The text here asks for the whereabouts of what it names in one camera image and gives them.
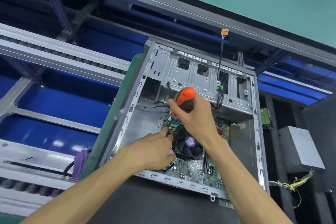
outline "purple object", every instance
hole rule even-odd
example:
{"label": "purple object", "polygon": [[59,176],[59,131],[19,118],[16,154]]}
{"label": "purple object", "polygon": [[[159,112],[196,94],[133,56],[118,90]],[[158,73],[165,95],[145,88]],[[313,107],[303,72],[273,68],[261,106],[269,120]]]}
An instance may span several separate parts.
{"label": "purple object", "polygon": [[196,144],[196,140],[192,136],[187,136],[187,138],[185,139],[185,144],[188,147],[194,147]]}
{"label": "purple object", "polygon": [[81,150],[79,153],[76,154],[75,159],[73,161],[73,172],[72,177],[79,178],[83,171],[83,167],[90,155],[92,148],[88,148],[86,150]]}

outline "blue memory slot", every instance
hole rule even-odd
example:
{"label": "blue memory slot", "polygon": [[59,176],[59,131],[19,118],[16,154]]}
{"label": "blue memory slot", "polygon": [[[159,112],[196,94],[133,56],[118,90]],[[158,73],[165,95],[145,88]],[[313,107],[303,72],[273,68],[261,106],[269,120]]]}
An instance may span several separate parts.
{"label": "blue memory slot", "polygon": [[175,120],[174,118],[170,118],[171,121],[175,121],[175,122],[178,122],[178,123],[181,123],[182,124],[182,121],[180,120]]}

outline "yellow connector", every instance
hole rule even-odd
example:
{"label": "yellow connector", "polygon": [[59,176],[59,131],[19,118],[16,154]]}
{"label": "yellow connector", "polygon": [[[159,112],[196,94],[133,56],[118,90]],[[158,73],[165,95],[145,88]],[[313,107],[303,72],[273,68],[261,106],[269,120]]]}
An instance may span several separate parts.
{"label": "yellow connector", "polygon": [[224,29],[222,28],[222,32],[220,33],[221,35],[228,35],[229,34],[229,30],[228,29]]}

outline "forearm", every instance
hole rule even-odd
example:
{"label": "forearm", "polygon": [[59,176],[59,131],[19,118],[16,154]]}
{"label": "forearm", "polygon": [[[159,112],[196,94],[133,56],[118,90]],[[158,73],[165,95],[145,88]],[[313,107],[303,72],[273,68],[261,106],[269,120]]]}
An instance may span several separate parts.
{"label": "forearm", "polygon": [[137,171],[123,153],[118,153],[111,161],[42,206],[22,223],[84,224],[112,192]]}
{"label": "forearm", "polygon": [[243,224],[292,223],[247,171],[227,141],[218,138],[209,142],[205,149],[215,162],[230,200]]}

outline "black fan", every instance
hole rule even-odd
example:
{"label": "black fan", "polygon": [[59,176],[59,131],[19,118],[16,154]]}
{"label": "black fan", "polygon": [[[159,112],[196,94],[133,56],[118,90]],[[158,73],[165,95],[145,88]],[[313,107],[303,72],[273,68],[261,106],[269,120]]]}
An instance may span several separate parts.
{"label": "black fan", "polygon": [[187,132],[183,125],[176,128],[173,142],[174,152],[178,157],[201,159],[203,157],[203,147],[196,140],[193,147],[187,146],[185,140],[188,136],[191,135]]}

